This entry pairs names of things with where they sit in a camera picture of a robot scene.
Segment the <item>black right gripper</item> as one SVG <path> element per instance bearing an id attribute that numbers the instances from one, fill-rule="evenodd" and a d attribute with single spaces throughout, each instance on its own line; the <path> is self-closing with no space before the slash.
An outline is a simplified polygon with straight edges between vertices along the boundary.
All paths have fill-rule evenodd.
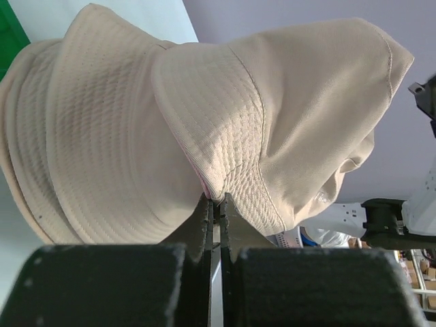
<path id="1" fill-rule="evenodd" d="M 430 118 L 433 135 L 436 136 L 436 75 L 432 75 L 424 84 L 414 82 L 408 87 L 409 92 L 414 96 L 417 108 Z"/>

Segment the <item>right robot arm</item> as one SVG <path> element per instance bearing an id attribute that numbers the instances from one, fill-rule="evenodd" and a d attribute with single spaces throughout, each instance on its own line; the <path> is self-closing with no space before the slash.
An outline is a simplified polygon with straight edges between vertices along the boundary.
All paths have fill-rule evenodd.
<path id="1" fill-rule="evenodd" d="M 408 200 L 333 204 L 305 226 L 348 234 L 387 250 L 435 248 L 435 164 Z"/>

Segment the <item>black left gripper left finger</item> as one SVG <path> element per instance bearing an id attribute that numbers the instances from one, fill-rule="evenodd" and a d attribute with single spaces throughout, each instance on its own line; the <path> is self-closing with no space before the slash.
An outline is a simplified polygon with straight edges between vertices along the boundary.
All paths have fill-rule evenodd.
<path id="1" fill-rule="evenodd" d="M 2 326 L 209 326 L 213 203 L 156 245 L 51 245 L 24 263 Z"/>

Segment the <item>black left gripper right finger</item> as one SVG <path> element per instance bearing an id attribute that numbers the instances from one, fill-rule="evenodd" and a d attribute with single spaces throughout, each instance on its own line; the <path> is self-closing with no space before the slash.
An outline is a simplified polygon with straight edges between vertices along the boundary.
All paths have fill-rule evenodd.
<path id="1" fill-rule="evenodd" d="M 219 206 L 225 326 L 424 326 L 405 275 L 374 249 L 278 248 Z"/>

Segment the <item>beige logo bucket hat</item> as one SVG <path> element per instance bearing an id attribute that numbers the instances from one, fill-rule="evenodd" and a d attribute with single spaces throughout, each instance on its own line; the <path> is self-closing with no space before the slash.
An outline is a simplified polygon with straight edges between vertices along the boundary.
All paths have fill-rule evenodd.
<path id="1" fill-rule="evenodd" d="M 202 186 L 151 80 L 172 47 L 89 4 L 64 37 L 13 60 L 1 81 L 1 168 L 45 243 L 159 243 L 192 214 Z"/>

